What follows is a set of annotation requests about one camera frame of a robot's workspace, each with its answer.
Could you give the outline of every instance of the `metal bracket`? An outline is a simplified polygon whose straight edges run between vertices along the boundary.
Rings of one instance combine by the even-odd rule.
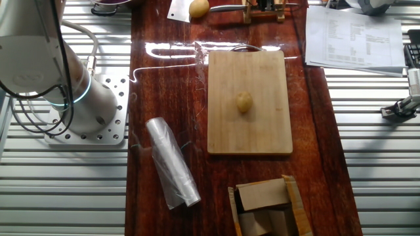
[[[407,117],[401,117],[395,114],[394,106],[389,106],[386,108],[381,108],[382,118],[387,119],[389,121],[393,121],[395,123],[403,123],[404,121],[408,121],[409,119],[413,119],[417,116],[416,113],[413,113]]]
[[[111,89],[117,98],[117,112],[112,121],[102,130],[89,134],[76,134],[70,130],[66,133],[49,137],[45,135],[45,141],[50,145],[117,145],[124,140],[125,122],[127,120],[127,107],[129,101],[129,77],[115,75],[95,75],[98,82],[106,85]],[[58,112],[51,108],[49,114],[49,123],[60,119]],[[65,128],[63,124],[59,125],[58,130]]]

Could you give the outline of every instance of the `metal slats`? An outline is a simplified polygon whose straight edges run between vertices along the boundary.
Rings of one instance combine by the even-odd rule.
[[[400,1],[387,16],[420,29],[420,1]],[[420,118],[402,124],[379,108],[405,98],[408,79],[325,69],[364,235],[420,235]]]
[[[131,14],[97,17],[91,14],[91,7],[88,0],[67,0],[64,19],[83,25],[98,37],[97,73],[128,75]],[[62,33],[85,60],[92,40],[64,26]],[[23,103],[29,110],[27,102]],[[31,104],[38,116],[47,120],[51,106],[42,99]],[[28,125],[19,106],[16,110]],[[126,140],[114,147],[57,149],[46,144],[43,135],[26,132],[12,118],[5,141],[0,159],[1,236],[124,234]]]

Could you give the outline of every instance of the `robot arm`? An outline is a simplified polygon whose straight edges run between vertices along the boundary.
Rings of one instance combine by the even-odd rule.
[[[15,98],[42,95],[51,103],[65,129],[59,132],[45,132],[39,127],[26,129],[50,137],[64,134],[67,129],[73,134],[98,132],[110,123],[117,110],[114,92],[93,78],[95,60],[90,60],[88,71],[61,38],[65,3],[65,0],[0,2],[0,85]],[[38,95],[20,94],[29,92]]]

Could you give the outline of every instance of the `wooden cutting board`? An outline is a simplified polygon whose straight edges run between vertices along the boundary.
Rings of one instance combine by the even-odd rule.
[[[236,95],[243,91],[253,98],[247,113],[236,106]],[[209,153],[293,151],[282,51],[210,52],[208,106]]]

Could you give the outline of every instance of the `plastic bag roll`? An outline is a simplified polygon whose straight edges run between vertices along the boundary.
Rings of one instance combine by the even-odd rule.
[[[201,200],[196,183],[185,164],[171,128],[161,117],[146,122],[152,141],[152,156],[161,179],[168,207],[174,208],[182,203],[188,207]]]

